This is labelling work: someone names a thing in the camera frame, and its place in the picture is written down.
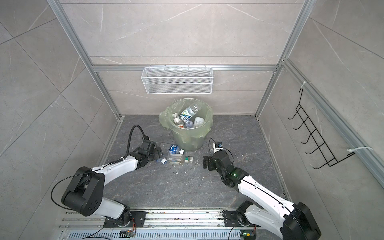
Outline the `clear bottle blue label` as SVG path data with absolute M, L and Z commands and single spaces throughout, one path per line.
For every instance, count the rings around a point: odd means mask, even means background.
M 181 154 L 183 155 L 184 154 L 184 150 L 179 147 L 178 145 L 171 145 L 170 148 L 169 148 L 169 153 L 170 154 Z
M 165 158 L 157 159 L 156 162 L 157 162 L 157 163 L 161 163 L 161 164 L 163 164 L 163 165 L 168 164 L 168 161 L 167 161 L 167 159 L 165 159 Z

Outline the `clear bottle blue label top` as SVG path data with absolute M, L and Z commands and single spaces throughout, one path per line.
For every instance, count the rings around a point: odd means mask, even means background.
M 179 147 L 178 145 L 171 145 L 170 148 L 169 148 L 169 153 L 170 154 L 181 154 L 183 155 L 184 154 L 184 150 Z

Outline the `clear bottle green ring cap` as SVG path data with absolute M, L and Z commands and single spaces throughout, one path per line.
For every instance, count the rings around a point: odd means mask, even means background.
M 194 158 L 182 154 L 168 154 L 167 162 L 173 165 L 192 164 Z

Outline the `white labelled opaque bottle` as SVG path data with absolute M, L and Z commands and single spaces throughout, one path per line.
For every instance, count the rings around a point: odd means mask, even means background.
M 196 117 L 194 120 L 194 127 L 199 127 L 205 122 L 204 118 Z

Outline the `clear bottle white label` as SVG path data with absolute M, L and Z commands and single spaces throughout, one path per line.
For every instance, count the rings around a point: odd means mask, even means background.
M 183 122 L 188 121 L 193 116 L 195 116 L 199 111 L 201 110 L 201 107 L 198 104 L 192 104 L 189 107 L 187 107 L 185 110 L 183 110 L 179 117 Z

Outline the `clear bottle red label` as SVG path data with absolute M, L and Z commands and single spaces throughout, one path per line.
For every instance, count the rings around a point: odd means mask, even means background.
M 174 121 L 174 124 L 179 128 L 184 128 L 184 122 L 180 119 L 178 113 L 172 114 L 172 119 Z

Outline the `clear bottle blue cap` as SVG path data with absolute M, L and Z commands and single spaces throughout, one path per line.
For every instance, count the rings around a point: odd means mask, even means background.
M 191 121 L 191 120 L 186 121 L 186 122 L 185 122 L 185 127 L 186 127 L 187 129 L 193 128 L 193 127 L 194 127 L 194 122 Z

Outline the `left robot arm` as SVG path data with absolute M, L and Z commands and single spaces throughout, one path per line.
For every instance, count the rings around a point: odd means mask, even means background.
M 141 146 L 119 160 L 104 166 L 79 168 L 61 202 L 85 217 L 100 215 L 117 220 L 128 216 L 128 206 L 104 197 L 105 186 L 122 175 L 143 168 L 148 162 L 163 158 L 162 148 L 154 141 L 144 139 Z

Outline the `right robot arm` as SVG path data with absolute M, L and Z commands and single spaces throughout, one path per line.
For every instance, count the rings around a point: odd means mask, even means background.
M 257 225 L 282 240 L 318 240 L 322 233 L 308 206 L 294 204 L 259 184 L 246 171 L 234 166 L 224 150 L 203 157 L 203 167 L 217 171 L 228 187 L 250 198 L 237 208 L 242 226 Z

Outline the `green bin with bag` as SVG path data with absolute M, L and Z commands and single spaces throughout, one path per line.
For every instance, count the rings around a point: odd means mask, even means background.
M 186 151 L 196 151 L 212 128 L 213 110 L 201 100 L 180 99 L 160 113 L 159 121 L 172 132 L 176 145 Z

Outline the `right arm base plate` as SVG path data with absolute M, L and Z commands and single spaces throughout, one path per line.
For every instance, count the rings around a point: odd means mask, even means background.
M 226 227 L 243 226 L 248 227 L 250 222 L 247 220 L 244 213 L 240 211 L 222 210 L 222 217 Z

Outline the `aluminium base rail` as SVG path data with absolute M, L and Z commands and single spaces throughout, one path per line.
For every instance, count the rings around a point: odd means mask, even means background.
M 276 240 L 257 225 L 226 227 L 221 209 L 133 210 L 147 212 L 142 228 L 105 228 L 104 217 L 66 212 L 55 240 Z

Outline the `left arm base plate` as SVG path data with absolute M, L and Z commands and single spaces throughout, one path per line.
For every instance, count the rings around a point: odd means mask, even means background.
M 146 219 L 147 212 L 123 213 L 119 219 L 107 218 L 105 228 L 142 228 Z

